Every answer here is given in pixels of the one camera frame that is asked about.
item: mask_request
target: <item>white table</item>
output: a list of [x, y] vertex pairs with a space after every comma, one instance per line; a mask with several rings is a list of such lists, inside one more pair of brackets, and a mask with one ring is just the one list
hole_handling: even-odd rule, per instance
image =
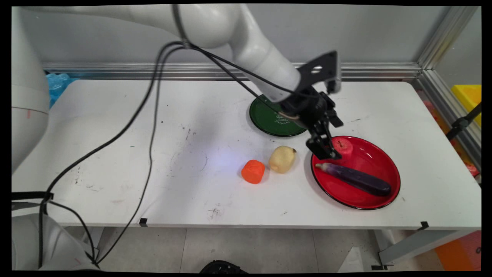
[[[148, 83], [72, 83], [50, 110], [44, 138], [12, 176], [12, 191], [45, 190], [66, 166], [114, 136], [136, 110]], [[321, 83], [315, 88], [324, 89]], [[401, 190], [390, 205], [356, 210], [327, 196], [311, 173], [311, 153], [305, 146], [309, 133], [278, 138], [258, 130], [248, 115], [254, 97], [236, 82], [163, 81], [152, 175], [131, 226], [146, 218], [150, 227], [416, 230], [426, 221], [426, 231], [416, 234], [446, 230], [425, 245], [481, 229], [481, 189], [408, 83], [344, 82], [332, 98], [344, 122], [331, 128], [332, 135], [366, 139], [395, 162]], [[87, 225], [123, 226], [134, 213], [149, 168], [154, 99], [153, 93], [120, 139], [54, 188], [55, 201], [76, 210]], [[268, 165], [280, 145], [298, 151], [290, 172], [267, 169], [256, 185], [242, 179], [240, 170], [248, 160]], [[49, 206], [48, 213], [61, 225], [80, 225], [58, 207]], [[386, 253], [401, 252], [399, 244]], [[394, 259], [386, 259], [385, 251], [383, 261], [402, 256], [391, 252]], [[403, 252], [409, 253], [408, 246]]]

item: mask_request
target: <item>purple eggplant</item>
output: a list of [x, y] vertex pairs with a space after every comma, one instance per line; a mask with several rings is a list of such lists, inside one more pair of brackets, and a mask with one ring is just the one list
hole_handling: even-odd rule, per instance
[[388, 183], [367, 173], [330, 163], [316, 164], [316, 167], [367, 193], [376, 196], [388, 196], [391, 193]]

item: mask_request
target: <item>blue plastic bag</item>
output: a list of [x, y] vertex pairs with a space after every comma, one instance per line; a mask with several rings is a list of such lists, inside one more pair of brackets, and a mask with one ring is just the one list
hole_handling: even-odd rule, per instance
[[70, 78], [65, 73], [62, 74], [54, 74], [50, 73], [46, 75], [48, 78], [48, 85], [50, 87], [50, 108], [53, 104], [58, 100], [60, 95], [62, 95], [63, 91], [71, 84], [73, 81], [78, 80], [79, 78]]

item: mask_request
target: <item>yellow bin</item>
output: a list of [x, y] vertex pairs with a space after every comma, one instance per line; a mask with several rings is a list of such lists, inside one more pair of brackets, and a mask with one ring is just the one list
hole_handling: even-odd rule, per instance
[[[468, 112], [471, 112], [482, 101], [482, 85], [456, 85], [451, 91]], [[482, 113], [475, 117], [475, 121], [481, 128]]]

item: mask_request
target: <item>yellow pear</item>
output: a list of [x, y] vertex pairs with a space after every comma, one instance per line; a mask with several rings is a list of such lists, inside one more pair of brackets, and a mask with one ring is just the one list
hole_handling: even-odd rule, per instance
[[286, 173], [294, 164], [296, 150], [289, 146], [279, 146], [270, 156], [270, 169], [278, 173]]

